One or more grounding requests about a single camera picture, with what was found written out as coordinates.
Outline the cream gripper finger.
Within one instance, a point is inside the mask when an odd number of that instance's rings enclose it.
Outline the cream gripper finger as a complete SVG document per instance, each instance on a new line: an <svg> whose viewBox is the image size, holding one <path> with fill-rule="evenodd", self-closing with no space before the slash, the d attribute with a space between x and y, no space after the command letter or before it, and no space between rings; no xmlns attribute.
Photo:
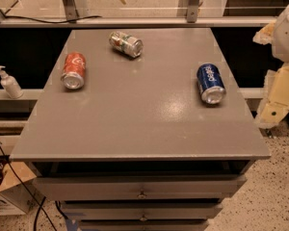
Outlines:
<svg viewBox="0 0 289 231"><path fill-rule="evenodd" d="M289 64L283 64L278 71L267 71L255 124L261 129L271 129L279 125L288 113Z"/></svg>
<svg viewBox="0 0 289 231"><path fill-rule="evenodd" d="M273 42L273 34L276 23L274 21L270 22L264 26L260 31L258 31L252 41L258 44L266 45Z"/></svg>

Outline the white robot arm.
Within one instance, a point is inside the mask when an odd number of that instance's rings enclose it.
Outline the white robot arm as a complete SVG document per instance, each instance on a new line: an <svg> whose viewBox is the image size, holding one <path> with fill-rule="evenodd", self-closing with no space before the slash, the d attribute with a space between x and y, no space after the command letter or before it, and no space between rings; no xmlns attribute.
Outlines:
<svg viewBox="0 0 289 231"><path fill-rule="evenodd" d="M277 126L289 113L289 5L271 22L258 31L254 42L272 45L272 54L283 62L277 71L265 76L263 98L257 109L255 123L261 129Z"/></svg>

